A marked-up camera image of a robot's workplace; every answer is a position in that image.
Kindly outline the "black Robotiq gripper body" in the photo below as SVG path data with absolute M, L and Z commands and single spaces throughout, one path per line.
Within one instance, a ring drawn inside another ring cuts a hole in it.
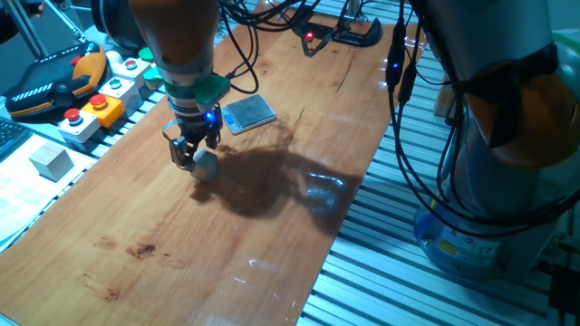
M 209 129 L 223 128 L 223 120 L 220 110 L 208 110 L 199 112 L 197 115 L 176 115 L 181 129 L 181 135 L 185 137 L 188 143 L 197 146 L 202 140 L 205 140 Z

